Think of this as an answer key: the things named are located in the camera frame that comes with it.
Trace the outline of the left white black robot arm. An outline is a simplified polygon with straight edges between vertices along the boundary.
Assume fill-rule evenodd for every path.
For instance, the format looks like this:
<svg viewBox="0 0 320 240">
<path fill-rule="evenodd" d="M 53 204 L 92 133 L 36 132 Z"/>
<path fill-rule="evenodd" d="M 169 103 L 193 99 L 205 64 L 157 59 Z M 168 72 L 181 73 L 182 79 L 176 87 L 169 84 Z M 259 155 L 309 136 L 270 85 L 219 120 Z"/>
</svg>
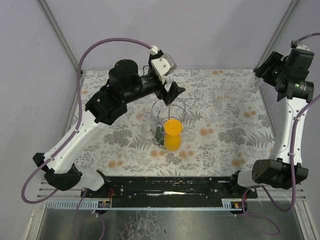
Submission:
<svg viewBox="0 0 320 240">
<path fill-rule="evenodd" d="M 60 190 L 73 187 L 99 190 L 105 179 L 102 173 L 75 165 L 78 155 L 102 131 L 111 126 L 127 111 L 127 105 L 150 94 L 155 94 L 166 105 L 171 104 L 185 88 L 172 82 L 166 90 L 166 76 L 177 65 L 173 58 L 160 51 L 150 55 L 148 72 L 139 76 L 138 65 L 130 59 L 119 60 L 108 72 L 108 81 L 85 104 L 79 115 L 80 123 L 75 124 L 67 134 L 46 153 L 36 153 L 33 161 L 40 166 L 46 160 L 50 162 L 42 167 L 47 183 Z"/>
</svg>

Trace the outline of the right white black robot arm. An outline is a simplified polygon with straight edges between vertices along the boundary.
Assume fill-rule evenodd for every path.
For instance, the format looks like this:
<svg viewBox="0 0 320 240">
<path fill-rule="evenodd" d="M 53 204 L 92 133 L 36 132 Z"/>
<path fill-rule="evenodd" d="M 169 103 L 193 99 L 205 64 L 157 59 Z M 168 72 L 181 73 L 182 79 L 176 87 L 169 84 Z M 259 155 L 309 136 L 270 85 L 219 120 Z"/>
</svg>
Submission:
<svg viewBox="0 0 320 240">
<path fill-rule="evenodd" d="M 307 105 L 313 100 L 314 84 L 307 81 L 314 53 L 300 44 L 286 56 L 274 51 L 253 72 L 273 86 L 281 113 L 280 127 L 268 159 L 256 160 L 253 168 L 237 171 L 230 183 L 239 187 L 269 185 L 288 190 L 308 177 L 302 166 L 302 135 Z"/>
</svg>

